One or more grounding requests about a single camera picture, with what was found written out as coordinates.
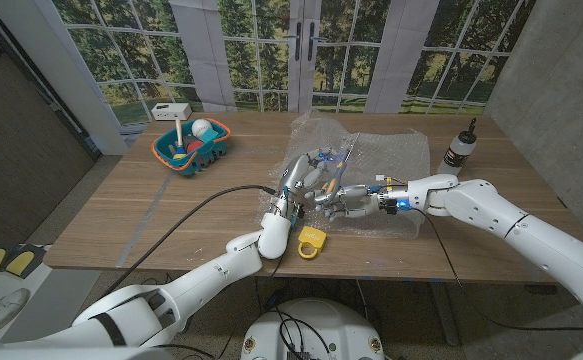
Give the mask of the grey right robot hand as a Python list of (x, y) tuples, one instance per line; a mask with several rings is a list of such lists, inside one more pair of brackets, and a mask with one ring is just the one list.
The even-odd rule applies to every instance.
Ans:
[(339, 217), (365, 217), (381, 209), (379, 194), (372, 193), (367, 185), (344, 186), (330, 193), (320, 193), (314, 197), (314, 203), (330, 221)]

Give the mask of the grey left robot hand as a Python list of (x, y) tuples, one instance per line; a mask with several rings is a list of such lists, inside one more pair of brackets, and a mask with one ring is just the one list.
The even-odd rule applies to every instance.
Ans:
[(340, 151), (333, 148), (318, 148), (296, 157), (282, 172), (278, 199), (271, 203), (268, 212), (292, 221), (300, 212), (299, 196), (302, 191), (313, 188), (318, 183), (329, 163), (335, 166), (332, 179), (323, 189), (309, 191), (309, 196), (314, 200), (320, 193), (330, 193), (339, 189), (351, 152), (352, 147)]

